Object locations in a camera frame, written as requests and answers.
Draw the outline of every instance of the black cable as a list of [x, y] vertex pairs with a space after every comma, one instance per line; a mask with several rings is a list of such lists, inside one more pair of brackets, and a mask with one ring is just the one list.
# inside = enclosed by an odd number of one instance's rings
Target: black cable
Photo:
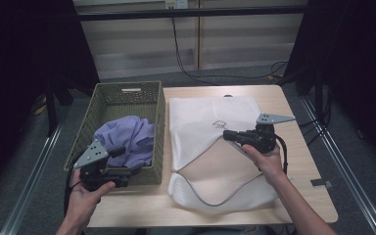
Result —
[[314, 129], [316, 129], [316, 126], [313, 126], [309, 131], [302, 134], [302, 136], [306, 136], [307, 134], [311, 133]]
[[313, 124], [313, 123], [315, 123], [315, 122], [317, 122], [317, 121], [319, 121], [318, 118], [313, 119], [313, 120], [311, 120], [311, 121], [308, 121], [307, 123], [300, 124], [300, 125], [299, 125], [299, 128], [302, 128], [302, 127], [305, 127], [305, 126], [307, 126], [307, 125]]
[[274, 134], [276, 139], [280, 142], [283, 149], [283, 172], [288, 174], [288, 149], [286, 148], [286, 142], [277, 134]]
[[324, 112], [323, 117], [322, 117], [322, 118], [327, 118], [327, 120], [326, 120], [325, 123], [321, 123], [321, 124], [323, 124], [321, 130], [309, 142], [307, 142], [308, 146], [311, 143], [313, 143], [313, 141], [315, 141], [319, 136], [324, 134], [329, 122], [331, 121], [331, 116], [332, 116], [331, 107], [332, 107], [332, 92], [331, 92], [331, 89], [328, 89], [328, 102], [326, 104], [325, 112]]
[[[175, 42], [175, 49], [176, 49], [176, 61], [178, 63], [178, 66], [179, 68], [181, 69], [181, 71], [183, 73], [185, 73], [189, 78], [195, 80], [195, 81], [199, 81], [199, 82], [203, 82], [203, 83], [206, 83], [206, 84], [209, 84], [209, 85], [214, 85], [214, 86], [219, 86], [219, 84], [216, 84], [216, 83], [212, 83], [212, 82], [208, 82], [208, 81], [204, 81], [204, 80], [200, 80], [198, 78], [204, 78], [204, 77], [232, 77], [232, 78], [245, 78], [245, 79], [257, 79], [257, 78], [264, 78], [264, 77], [268, 77], [270, 75], [274, 75], [277, 71], [280, 71], [280, 69], [282, 69], [288, 62], [276, 62], [274, 63], [273, 65], [271, 65], [271, 72], [270, 73], [267, 73], [267, 74], [264, 74], [264, 75], [259, 75], [259, 76], [240, 76], [240, 75], [194, 75], [194, 74], [190, 74], [188, 73], [185, 68], [183, 67], [183, 64], [182, 64], [182, 60], [181, 60], [181, 57], [180, 57], [180, 54], [179, 54], [179, 46], [178, 46], [178, 40], [177, 40], [177, 36], [176, 36], [176, 26], [175, 26], [175, 18], [171, 18], [172, 20], [172, 28], [173, 28], [173, 39], [174, 39], [174, 42]], [[274, 70], [274, 66], [278, 65], [278, 64], [283, 64], [282, 66], [280, 66], [279, 68], [277, 68], [276, 70]]]
[[300, 69], [297, 69], [296, 71], [292, 72], [291, 74], [284, 76], [281, 80], [276, 81], [276, 84], [278, 86], [283, 86], [286, 83], [292, 82], [296, 79], [297, 76], [303, 74], [304, 72], [306, 72], [309, 69], [310, 69], [310, 66], [305, 65], [305, 66], [301, 67]]
[[74, 188], [77, 184], [81, 183], [81, 181], [75, 183], [70, 187], [70, 182], [71, 182], [71, 175], [72, 175], [72, 170], [74, 168], [75, 162], [77, 162], [78, 158], [82, 155], [79, 154], [77, 155], [72, 161], [71, 161], [71, 166], [69, 168], [69, 172], [67, 173], [67, 179], [66, 179], [66, 187], [64, 190], [64, 217], [67, 215], [67, 210], [69, 209], [69, 201], [70, 201], [70, 195], [72, 192], [72, 188]]

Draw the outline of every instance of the metal rail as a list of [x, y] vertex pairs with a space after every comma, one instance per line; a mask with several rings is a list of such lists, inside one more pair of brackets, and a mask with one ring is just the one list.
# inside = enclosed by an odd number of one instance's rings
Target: metal rail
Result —
[[302, 14], [307, 12], [331, 11], [332, 7], [310, 6], [279, 6], [279, 7], [253, 7], [253, 8], [212, 8], [212, 9], [172, 9], [150, 10], [133, 12], [94, 12], [71, 15], [40, 15], [28, 16], [36, 20], [47, 21], [111, 21], [111, 20], [136, 20], [158, 18], [190, 18], [190, 17], [221, 17], [221, 16], [247, 16], [247, 15], [282, 15]]
[[[304, 106], [312, 120], [316, 120], [315, 108], [313, 104], [307, 98], [303, 98]], [[348, 165], [347, 161], [344, 158], [344, 155], [341, 153], [334, 139], [330, 135], [327, 128], [324, 128], [322, 123], [318, 121], [314, 122], [316, 130], [320, 134], [323, 143], [328, 149], [333, 161], [335, 162], [338, 170], [343, 175], [344, 180], [346, 181], [350, 191], [352, 192], [353, 197], [359, 205], [359, 208], [363, 212], [365, 218], [370, 224], [374, 234], [376, 234], [376, 208], [369, 199], [368, 195], [365, 193], [358, 180], [356, 179], [353, 171]]]
[[23, 191], [20, 194], [20, 197], [17, 200], [14, 208], [12, 209], [10, 215], [8, 216], [0, 235], [15, 235], [18, 232], [18, 229], [21, 226], [26, 210], [29, 206], [30, 201], [32, 200], [33, 192], [38, 185], [39, 179], [41, 178], [42, 172], [44, 171], [45, 166], [47, 165], [48, 159], [51, 156], [51, 153], [54, 149], [54, 146], [57, 143], [58, 137], [61, 133], [63, 124], [66, 119], [67, 112], [64, 114], [64, 117], [57, 125], [57, 128], [53, 134], [47, 137], [45, 144], [41, 150], [41, 153], [38, 157], [38, 160], [29, 176], [28, 181], [26, 182]]

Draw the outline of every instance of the forearm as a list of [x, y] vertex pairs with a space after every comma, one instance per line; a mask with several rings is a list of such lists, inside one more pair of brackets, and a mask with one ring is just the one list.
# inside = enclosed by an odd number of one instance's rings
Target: forearm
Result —
[[56, 235], [80, 235], [81, 232], [82, 228], [80, 226], [74, 225], [73, 223], [65, 219]]
[[300, 234], [336, 234], [312, 209], [286, 175], [272, 184]]

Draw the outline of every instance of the white fabric bag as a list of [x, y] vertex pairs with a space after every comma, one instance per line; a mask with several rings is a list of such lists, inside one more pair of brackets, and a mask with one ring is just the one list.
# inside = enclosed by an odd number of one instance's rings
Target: white fabric bag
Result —
[[251, 210], [274, 200], [275, 191], [253, 162], [222, 139], [224, 129], [254, 129], [259, 114], [253, 97], [170, 99], [172, 200], [211, 213]]

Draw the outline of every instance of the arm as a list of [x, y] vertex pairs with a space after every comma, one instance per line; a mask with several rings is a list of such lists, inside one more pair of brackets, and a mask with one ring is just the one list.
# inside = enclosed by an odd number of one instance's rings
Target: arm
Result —
[[243, 150], [253, 157], [255, 165], [263, 172], [267, 183], [277, 192], [301, 234], [336, 234], [307, 203], [283, 172], [279, 146], [265, 155], [259, 153], [251, 145], [244, 145]]
[[[76, 169], [72, 178], [72, 184], [80, 181], [80, 170]], [[66, 217], [61, 224], [57, 235], [81, 234], [82, 230], [90, 222], [91, 215], [96, 210], [100, 198], [116, 187], [114, 182], [108, 182], [97, 191], [89, 192], [81, 184], [72, 188], [69, 200], [69, 208]]]

